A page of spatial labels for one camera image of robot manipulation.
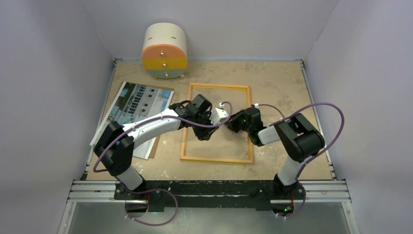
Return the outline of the yellow picture frame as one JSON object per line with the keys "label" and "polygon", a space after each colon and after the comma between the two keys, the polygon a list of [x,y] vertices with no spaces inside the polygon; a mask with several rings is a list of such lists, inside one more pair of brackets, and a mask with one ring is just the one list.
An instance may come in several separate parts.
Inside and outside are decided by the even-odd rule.
{"label": "yellow picture frame", "polygon": [[[190,83],[188,85],[188,98],[191,98],[192,91],[194,88],[202,89],[220,89],[220,90],[233,90],[233,91],[245,91],[246,105],[251,104],[251,91],[249,86],[245,85],[225,85],[225,84],[207,84],[207,83]],[[232,164],[253,164],[254,154],[253,154],[253,144],[247,137],[248,146],[248,159],[235,159],[235,158],[217,158],[217,157],[198,157],[198,156],[187,156],[187,138],[188,129],[183,130],[180,160],[186,161],[198,161],[198,162],[212,162],[212,163],[232,163]]]}

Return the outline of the brown backing board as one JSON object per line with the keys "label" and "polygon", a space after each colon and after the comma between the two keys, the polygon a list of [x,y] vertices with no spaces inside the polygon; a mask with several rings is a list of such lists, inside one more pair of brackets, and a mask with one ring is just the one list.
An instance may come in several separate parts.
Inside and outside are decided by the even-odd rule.
{"label": "brown backing board", "polygon": [[[159,112],[164,111],[168,105],[170,104],[172,97],[173,97],[174,89],[173,88],[166,88],[166,87],[160,87],[159,88],[159,94],[156,100],[156,104],[160,103],[159,107]],[[156,150],[159,144],[160,137],[157,136],[153,142],[153,146],[151,149],[151,152],[149,154],[149,159],[154,159]]]}

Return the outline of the glossy building photo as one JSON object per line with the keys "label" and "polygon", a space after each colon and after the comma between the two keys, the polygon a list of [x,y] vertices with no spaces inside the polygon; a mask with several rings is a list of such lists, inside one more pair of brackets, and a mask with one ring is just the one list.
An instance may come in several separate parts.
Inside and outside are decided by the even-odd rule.
{"label": "glossy building photo", "polygon": [[117,121],[120,125],[124,125],[159,114],[160,103],[156,104],[159,88],[123,82],[90,145],[94,147],[97,144],[98,138],[112,121]]}

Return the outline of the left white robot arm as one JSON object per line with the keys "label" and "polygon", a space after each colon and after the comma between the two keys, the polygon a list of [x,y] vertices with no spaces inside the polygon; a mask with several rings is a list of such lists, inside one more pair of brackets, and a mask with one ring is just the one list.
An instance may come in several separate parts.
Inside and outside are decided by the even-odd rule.
{"label": "left white robot arm", "polygon": [[213,108],[203,95],[170,105],[159,114],[144,120],[120,125],[110,122],[93,152],[104,170],[126,186],[126,193],[132,199],[145,194],[145,180],[132,166],[134,150],[143,143],[164,133],[191,127],[199,140],[209,140],[218,129],[218,124],[227,117],[223,109]]}

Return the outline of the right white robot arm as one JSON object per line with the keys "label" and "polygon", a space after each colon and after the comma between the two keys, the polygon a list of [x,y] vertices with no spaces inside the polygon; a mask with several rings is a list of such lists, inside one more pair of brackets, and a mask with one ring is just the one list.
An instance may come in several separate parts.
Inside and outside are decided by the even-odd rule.
{"label": "right white robot arm", "polygon": [[305,161],[325,146],[321,133],[302,114],[265,127],[260,110],[249,107],[233,114],[225,126],[235,133],[246,132],[252,144],[258,147],[277,141],[282,143],[287,158],[275,175],[273,186],[274,194],[279,198],[286,198],[292,193]]}

